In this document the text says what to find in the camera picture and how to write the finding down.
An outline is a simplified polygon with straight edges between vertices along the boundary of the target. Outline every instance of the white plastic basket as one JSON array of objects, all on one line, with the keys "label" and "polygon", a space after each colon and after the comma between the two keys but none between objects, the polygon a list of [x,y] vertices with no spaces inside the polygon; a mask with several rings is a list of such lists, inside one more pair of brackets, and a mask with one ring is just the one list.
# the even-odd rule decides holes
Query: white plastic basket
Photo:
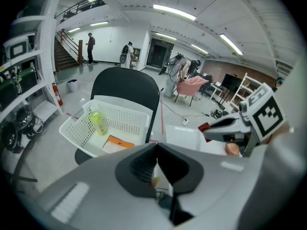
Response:
[{"label": "white plastic basket", "polygon": [[[107,134],[100,136],[90,121],[90,107],[95,104],[107,125]],[[59,132],[70,143],[92,157],[106,154],[102,149],[108,137],[114,136],[135,146],[144,144],[149,126],[146,113],[112,105],[98,100],[90,100],[82,109],[69,117],[59,128]]]}]

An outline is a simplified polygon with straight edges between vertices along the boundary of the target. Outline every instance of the brown wall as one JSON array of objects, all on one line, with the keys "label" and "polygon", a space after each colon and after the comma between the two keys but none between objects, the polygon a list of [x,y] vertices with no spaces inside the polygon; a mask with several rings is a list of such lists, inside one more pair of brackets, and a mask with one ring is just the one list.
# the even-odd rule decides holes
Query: brown wall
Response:
[{"label": "brown wall", "polygon": [[[243,79],[245,73],[248,74],[249,77],[254,78],[258,80],[259,82],[265,82],[269,86],[273,87],[275,83],[275,79],[271,78],[261,72],[258,72],[256,70],[252,70],[250,68],[246,68],[243,66],[227,63],[227,62],[221,62],[221,61],[214,61],[214,60],[205,60],[202,68],[201,68],[201,74],[209,74],[213,77],[214,82],[223,82],[223,79],[225,77],[225,74],[234,75],[236,74],[238,78]],[[241,90],[239,92],[242,96],[246,97],[248,96],[248,93]],[[234,96],[234,93],[230,93],[228,97],[226,98],[226,101],[229,101]],[[236,97],[235,103],[237,104],[241,99]]]}]

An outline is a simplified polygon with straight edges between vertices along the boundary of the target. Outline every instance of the tiled floor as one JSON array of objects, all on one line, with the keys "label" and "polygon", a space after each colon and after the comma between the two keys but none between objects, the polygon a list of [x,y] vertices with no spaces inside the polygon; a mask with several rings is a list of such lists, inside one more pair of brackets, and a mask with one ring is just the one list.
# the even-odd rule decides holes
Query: tiled floor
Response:
[{"label": "tiled floor", "polygon": [[[75,93],[62,95],[64,115],[54,115],[47,121],[45,129],[41,136],[36,140],[35,145],[26,158],[26,164],[38,179],[36,187],[39,192],[44,191],[51,183],[77,167],[74,160],[76,147],[69,143],[60,133],[59,127],[69,117],[67,114],[74,114],[81,106],[90,100],[92,84],[96,76],[106,68],[114,67],[110,64],[94,64],[93,66],[83,66],[65,70],[56,75],[56,80],[65,80],[75,78],[80,83],[80,89]],[[158,75],[158,71],[154,69],[144,69],[142,72],[150,75],[156,81],[159,89],[162,89],[167,76]],[[66,82],[63,81],[59,89],[65,87]],[[202,114],[210,114],[210,111],[218,108],[218,106],[209,100],[207,97],[202,97],[200,100],[193,100],[189,107],[190,98],[179,96],[177,102],[175,98],[166,98],[161,92],[161,101],[159,103],[153,125],[153,140],[159,140],[164,132],[164,126],[175,125],[183,126],[183,119],[178,116],[185,115],[189,120],[187,127],[196,128],[204,122],[211,122],[214,119]]]}]

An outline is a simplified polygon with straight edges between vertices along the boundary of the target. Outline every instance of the upper balcony railing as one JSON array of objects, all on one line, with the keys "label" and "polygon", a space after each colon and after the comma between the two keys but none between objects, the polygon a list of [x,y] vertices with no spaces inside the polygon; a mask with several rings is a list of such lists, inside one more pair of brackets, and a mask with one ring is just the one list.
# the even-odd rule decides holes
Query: upper balcony railing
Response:
[{"label": "upper balcony railing", "polygon": [[55,17],[55,19],[57,20],[57,25],[63,23],[65,20],[83,11],[87,11],[89,9],[93,9],[103,5],[105,5],[105,3],[102,0],[83,0],[57,15]]}]

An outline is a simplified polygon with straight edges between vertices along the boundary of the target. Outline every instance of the ceiling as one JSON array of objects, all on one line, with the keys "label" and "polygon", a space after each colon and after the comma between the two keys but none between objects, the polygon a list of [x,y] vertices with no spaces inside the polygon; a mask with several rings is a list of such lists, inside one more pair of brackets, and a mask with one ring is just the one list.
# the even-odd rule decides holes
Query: ceiling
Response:
[{"label": "ceiling", "polygon": [[[61,0],[62,3],[81,1]],[[129,21],[148,21],[153,32],[193,43],[208,57],[248,65],[276,76],[278,63],[293,66],[305,48],[291,14],[279,0],[103,0]],[[153,9],[164,5],[196,16],[195,21]],[[239,56],[219,35],[243,52]]]}]

